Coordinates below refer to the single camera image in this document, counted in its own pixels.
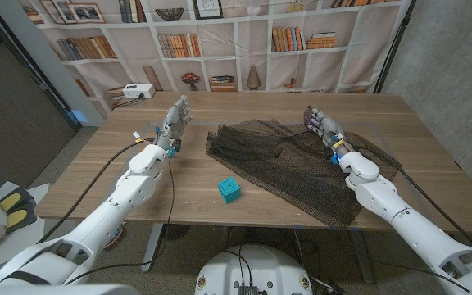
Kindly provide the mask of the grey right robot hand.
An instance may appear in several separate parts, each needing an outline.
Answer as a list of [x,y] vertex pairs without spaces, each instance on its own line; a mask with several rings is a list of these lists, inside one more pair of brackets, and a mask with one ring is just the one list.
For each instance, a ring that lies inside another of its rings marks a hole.
[[347,142],[343,129],[319,109],[308,106],[304,111],[303,121],[306,128],[317,134],[323,144],[333,152],[333,163],[337,164],[343,156],[354,151]]

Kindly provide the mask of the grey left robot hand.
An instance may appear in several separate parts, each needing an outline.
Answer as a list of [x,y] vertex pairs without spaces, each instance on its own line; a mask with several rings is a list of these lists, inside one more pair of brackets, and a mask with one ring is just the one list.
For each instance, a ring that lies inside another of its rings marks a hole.
[[190,108],[188,105],[188,97],[182,95],[175,104],[168,109],[162,127],[154,141],[155,145],[164,150],[168,150],[175,140],[182,137],[187,124],[194,120],[194,116],[189,115]]

